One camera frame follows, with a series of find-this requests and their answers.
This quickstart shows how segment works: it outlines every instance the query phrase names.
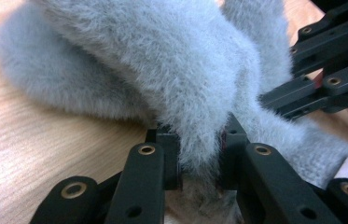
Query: wooden surface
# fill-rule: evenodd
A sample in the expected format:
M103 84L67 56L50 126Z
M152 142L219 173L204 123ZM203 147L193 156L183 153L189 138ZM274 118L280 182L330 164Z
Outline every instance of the wooden surface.
M0 0L0 25L22 0ZM322 14L306 0L286 0L289 34ZM313 117L348 139L348 113ZM0 75L0 223L27 223L59 181L86 175L98 182L122 169L146 130L133 122L65 114L39 105Z

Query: gray fur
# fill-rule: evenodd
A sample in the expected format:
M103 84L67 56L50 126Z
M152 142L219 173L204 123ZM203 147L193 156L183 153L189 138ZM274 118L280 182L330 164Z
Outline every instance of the gray fur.
M68 112L153 120L181 137L184 191L170 208L190 223L235 223L235 192L214 186L217 139L232 111L252 142L280 150L324 187L348 144L308 119L263 109L258 95L290 78L281 0L33 0L0 30L3 74Z

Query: gray stuffed animal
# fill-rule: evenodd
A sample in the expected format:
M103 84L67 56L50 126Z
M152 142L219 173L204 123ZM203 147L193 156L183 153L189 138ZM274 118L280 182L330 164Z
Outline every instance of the gray stuffed animal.
M185 223L236 223L235 192L214 185L229 112L251 142L276 147L319 187L348 156L310 120L286 121L258 102L291 78L283 10L281 0L33 0L1 28L0 65L43 104L170 125L186 174L168 206Z

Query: wooden table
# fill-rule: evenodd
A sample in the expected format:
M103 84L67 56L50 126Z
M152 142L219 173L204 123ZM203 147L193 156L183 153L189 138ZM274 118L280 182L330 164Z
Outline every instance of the wooden table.
M0 25L22 0L0 0ZM289 34L321 18L306 0L286 0ZM348 139L348 113L313 114ZM72 175L101 182L120 171L146 129L130 121L65 114L15 90L0 75L0 223L27 223L50 189Z

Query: stuffed animal's ear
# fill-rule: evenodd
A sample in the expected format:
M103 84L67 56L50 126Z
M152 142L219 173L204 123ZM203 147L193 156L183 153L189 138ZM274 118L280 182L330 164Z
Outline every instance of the stuffed animal's ear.
M33 3L1 27L0 65L11 83L44 104L102 118L152 118L138 91L53 31Z
M271 91L290 78L291 58L282 0L226 0L222 13L256 43L261 66L260 93Z

